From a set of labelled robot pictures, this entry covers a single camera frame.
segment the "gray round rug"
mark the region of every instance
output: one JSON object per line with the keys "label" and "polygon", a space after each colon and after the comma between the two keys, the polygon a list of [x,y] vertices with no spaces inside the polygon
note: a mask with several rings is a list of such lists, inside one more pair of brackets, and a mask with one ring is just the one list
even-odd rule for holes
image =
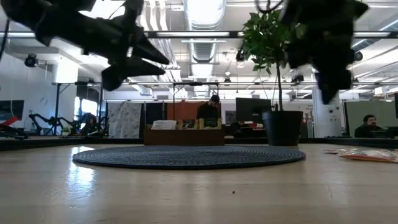
{"label": "gray round rug", "polygon": [[231,169],[295,162],[305,153],[271,146],[133,146],[79,152],[73,161],[134,169]]}

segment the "green leaves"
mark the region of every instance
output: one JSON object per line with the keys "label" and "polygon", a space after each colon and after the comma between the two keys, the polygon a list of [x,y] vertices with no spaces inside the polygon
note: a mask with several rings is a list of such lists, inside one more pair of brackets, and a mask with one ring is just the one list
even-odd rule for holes
{"label": "green leaves", "polygon": [[251,58],[254,62],[253,71],[263,69],[271,75],[272,65],[279,62],[281,68],[287,65],[284,55],[286,45],[292,40],[293,35],[298,38],[303,36],[304,26],[290,27],[279,23],[280,10],[268,14],[250,13],[250,20],[244,24],[243,49],[246,60]]}

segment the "potted plant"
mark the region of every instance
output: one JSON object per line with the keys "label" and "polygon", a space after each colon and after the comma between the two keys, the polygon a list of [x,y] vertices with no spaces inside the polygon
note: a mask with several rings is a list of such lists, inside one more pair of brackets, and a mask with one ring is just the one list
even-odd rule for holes
{"label": "potted plant", "polygon": [[68,127],[62,128],[62,136],[68,136],[69,132],[70,132],[70,128],[68,128]]}
{"label": "potted plant", "polygon": [[284,111],[280,70],[287,65],[285,49],[292,38],[300,38],[303,27],[286,27],[279,22],[280,10],[250,13],[251,18],[244,24],[243,50],[246,60],[254,62],[253,71],[265,70],[270,76],[276,66],[279,89],[279,105],[274,111],[263,113],[269,145],[296,146],[299,143],[302,111]]}

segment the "person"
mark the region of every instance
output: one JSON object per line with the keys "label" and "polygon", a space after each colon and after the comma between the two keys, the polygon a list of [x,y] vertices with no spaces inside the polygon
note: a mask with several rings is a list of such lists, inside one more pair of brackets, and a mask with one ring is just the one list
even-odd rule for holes
{"label": "person", "polygon": [[377,126],[376,117],[368,114],[363,118],[363,124],[355,129],[356,138],[374,138],[372,131],[379,131],[382,128]]}
{"label": "person", "polygon": [[198,108],[197,119],[218,119],[218,104],[220,98],[218,95],[213,95],[209,101],[202,104]]}

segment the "black speaker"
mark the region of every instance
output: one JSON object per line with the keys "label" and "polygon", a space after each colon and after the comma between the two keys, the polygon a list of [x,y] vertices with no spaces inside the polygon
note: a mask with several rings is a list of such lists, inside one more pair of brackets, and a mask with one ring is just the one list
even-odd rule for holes
{"label": "black speaker", "polygon": [[398,93],[394,94],[394,99],[396,103],[396,117],[398,118]]}

